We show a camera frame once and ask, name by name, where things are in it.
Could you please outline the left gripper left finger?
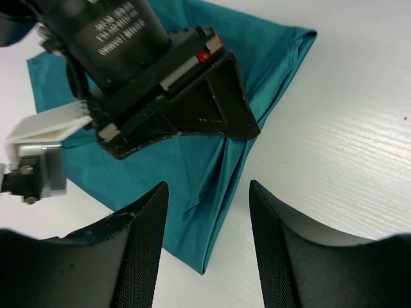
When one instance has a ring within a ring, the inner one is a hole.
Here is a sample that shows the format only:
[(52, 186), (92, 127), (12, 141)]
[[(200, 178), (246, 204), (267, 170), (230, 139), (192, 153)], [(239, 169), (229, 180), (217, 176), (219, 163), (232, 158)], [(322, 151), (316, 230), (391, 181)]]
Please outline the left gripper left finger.
[(1, 231), (2, 307), (151, 307), (169, 189), (63, 238)]

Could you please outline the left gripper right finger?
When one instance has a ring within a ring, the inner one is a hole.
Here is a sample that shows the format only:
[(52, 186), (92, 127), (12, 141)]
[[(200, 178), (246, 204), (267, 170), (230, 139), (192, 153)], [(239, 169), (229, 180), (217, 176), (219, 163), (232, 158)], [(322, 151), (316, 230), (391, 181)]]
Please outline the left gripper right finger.
[(331, 228), (258, 181), (249, 209), (265, 307), (409, 307), (410, 235), (366, 239)]

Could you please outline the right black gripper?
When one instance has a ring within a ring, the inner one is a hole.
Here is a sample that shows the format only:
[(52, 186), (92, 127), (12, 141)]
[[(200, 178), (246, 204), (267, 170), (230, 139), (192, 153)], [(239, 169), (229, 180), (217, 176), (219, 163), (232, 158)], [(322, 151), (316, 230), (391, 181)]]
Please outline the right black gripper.
[(147, 1), (33, 1), (101, 146), (118, 160), (166, 139), (260, 133), (238, 62), (211, 28), (168, 33)]

